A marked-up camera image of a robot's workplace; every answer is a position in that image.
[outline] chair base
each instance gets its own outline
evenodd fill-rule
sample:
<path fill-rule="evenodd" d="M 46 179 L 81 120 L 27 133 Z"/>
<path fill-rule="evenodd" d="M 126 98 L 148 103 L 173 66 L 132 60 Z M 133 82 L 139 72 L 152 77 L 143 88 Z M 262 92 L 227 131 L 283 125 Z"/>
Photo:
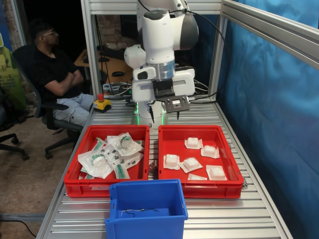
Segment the chair base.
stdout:
<path fill-rule="evenodd" d="M 6 141 L 6 140 L 8 140 L 8 139 L 10 139 L 10 138 L 12 138 L 11 142 L 12 142 L 13 144 L 18 144 L 18 143 L 19 143 L 19 140 L 18 140 L 18 138 L 16 137 L 16 134 L 15 134 L 15 133 L 8 134 L 8 135 L 5 135 L 5 136 L 0 137 L 0 142 Z M 25 151 L 24 151 L 22 148 L 12 147 L 12 146 L 5 145 L 5 144 L 1 144 L 1 143 L 0 143 L 0 150 L 19 152 L 19 153 L 22 153 L 22 159 L 23 159 L 23 160 L 29 159 L 29 156 L 25 153 Z"/>
<path fill-rule="evenodd" d="M 45 157 L 46 159 L 50 159 L 53 157 L 53 155 L 50 153 L 51 150 L 58 148 L 60 146 L 66 145 L 68 143 L 73 143 L 73 149 L 75 147 L 76 142 L 78 141 L 78 138 L 80 136 L 80 132 L 75 132 L 71 130 L 67 130 L 68 137 L 60 140 L 59 142 L 56 142 L 55 144 L 47 147 L 45 149 Z"/>

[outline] black t-shirt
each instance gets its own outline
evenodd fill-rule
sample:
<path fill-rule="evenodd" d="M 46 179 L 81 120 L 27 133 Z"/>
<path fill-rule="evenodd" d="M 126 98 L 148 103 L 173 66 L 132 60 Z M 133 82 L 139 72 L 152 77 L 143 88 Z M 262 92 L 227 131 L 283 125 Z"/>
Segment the black t-shirt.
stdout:
<path fill-rule="evenodd" d="M 72 98 L 81 94 L 80 89 L 73 87 L 69 89 L 64 96 L 56 96 L 45 88 L 45 85 L 51 81 L 63 81 L 68 73 L 74 73 L 77 67 L 71 59 L 60 49 L 52 50 L 55 58 L 45 55 L 35 48 L 34 61 L 31 65 L 31 80 L 38 89 L 44 101 L 56 102 L 57 98 Z"/>

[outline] blue plastic crate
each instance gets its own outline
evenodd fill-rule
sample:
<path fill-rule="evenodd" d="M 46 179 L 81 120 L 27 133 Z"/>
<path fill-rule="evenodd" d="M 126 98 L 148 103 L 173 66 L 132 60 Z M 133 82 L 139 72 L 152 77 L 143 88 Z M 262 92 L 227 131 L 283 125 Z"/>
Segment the blue plastic crate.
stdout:
<path fill-rule="evenodd" d="M 107 239 L 183 238 L 188 213 L 179 179 L 113 184 L 110 199 Z"/>

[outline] dark background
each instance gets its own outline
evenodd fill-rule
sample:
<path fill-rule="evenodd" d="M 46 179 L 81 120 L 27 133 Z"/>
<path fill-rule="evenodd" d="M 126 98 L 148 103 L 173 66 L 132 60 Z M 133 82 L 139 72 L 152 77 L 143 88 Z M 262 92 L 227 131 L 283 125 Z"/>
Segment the dark background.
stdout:
<path fill-rule="evenodd" d="M 59 34 L 59 47 L 75 61 L 86 48 L 81 1 L 24 0 L 28 22 L 42 18 Z"/>

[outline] wooden desk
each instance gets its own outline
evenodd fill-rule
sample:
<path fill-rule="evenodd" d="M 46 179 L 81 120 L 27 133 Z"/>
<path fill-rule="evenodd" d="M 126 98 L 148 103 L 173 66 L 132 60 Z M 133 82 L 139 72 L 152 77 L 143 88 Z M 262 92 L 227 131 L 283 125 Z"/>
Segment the wooden desk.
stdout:
<path fill-rule="evenodd" d="M 85 67 L 85 68 L 90 68 L 90 65 L 89 63 L 84 63 L 83 62 L 83 56 L 84 54 L 87 53 L 87 50 L 84 49 L 82 51 L 82 53 L 79 55 L 78 59 L 76 59 L 76 61 L 74 62 L 74 64 L 76 66 L 81 66 L 81 67 Z M 97 51 L 97 60 L 100 58 L 100 51 Z M 108 65 L 108 70 L 109 70 L 109 75 L 110 75 L 110 81 L 111 83 L 114 83 L 114 82 L 132 82 L 131 79 L 133 78 L 132 77 L 132 68 L 129 67 L 125 61 L 123 60 L 119 60 L 119 59 L 116 59 L 116 58 L 112 58 L 112 57 L 108 57 L 108 59 L 110 59 L 107 63 Z M 99 64 L 99 69 L 102 70 L 102 64 L 103 64 L 103 72 L 105 72 L 105 74 L 107 74 L 107 71 L 106 71 L 106 67 L 105 67 L 105 63 L 104 62 L 98 62 Z M 122 72 L 127 72 L 125 75 L 123 76 L 117 76 L 117 77 L 114 77 L 112 76 L 112 73 L 115 72 L 115 71 L 122 71 Z"/>

